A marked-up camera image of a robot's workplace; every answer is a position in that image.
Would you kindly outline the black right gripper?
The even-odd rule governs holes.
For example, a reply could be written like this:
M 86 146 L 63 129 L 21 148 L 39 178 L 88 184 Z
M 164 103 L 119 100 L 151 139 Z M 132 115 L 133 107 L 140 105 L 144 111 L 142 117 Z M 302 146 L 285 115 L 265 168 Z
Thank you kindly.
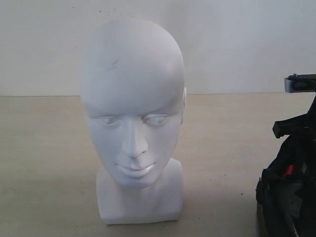
M 316 97 L 305 116 L 275 121 L 272 128 L 276 138 L 298 134 L 305 129 L 309 131 L 312 138 L 316 137 Z

